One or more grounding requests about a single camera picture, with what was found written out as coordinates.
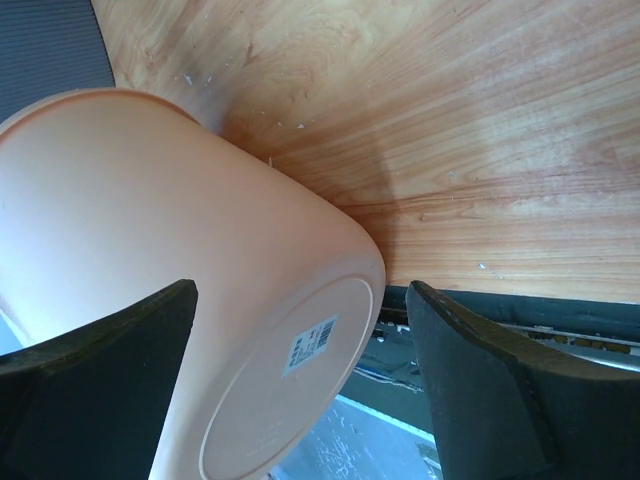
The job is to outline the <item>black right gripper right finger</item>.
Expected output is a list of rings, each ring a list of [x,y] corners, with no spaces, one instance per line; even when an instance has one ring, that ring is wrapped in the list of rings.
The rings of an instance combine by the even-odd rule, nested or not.
[[[421,281],[409,325],[447,479],[635,479],[639,376],[536,344],[523,358],[437,312]]]

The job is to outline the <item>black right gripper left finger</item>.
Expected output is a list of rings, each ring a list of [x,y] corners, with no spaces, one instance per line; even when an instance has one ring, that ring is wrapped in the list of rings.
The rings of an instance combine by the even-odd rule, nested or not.
[[[2,478],[148,478],[197,300],[182,279],[3,355]]]

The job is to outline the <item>orange plastic bin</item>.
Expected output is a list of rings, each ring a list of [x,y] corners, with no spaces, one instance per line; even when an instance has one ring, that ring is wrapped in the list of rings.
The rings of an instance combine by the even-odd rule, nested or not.
[[[159,97],[77,90],[1,125],[1,312],[31,346],[181,280],[193,327],[150,475],[257,479],[324,414],[380,311],[352,218]]]

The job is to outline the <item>grey ribbed plastic bin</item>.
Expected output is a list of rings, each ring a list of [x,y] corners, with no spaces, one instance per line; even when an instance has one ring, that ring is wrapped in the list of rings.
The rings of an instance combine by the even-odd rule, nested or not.
[[[2,0],[1,119],[48,96],[115,85],[92,3]]]

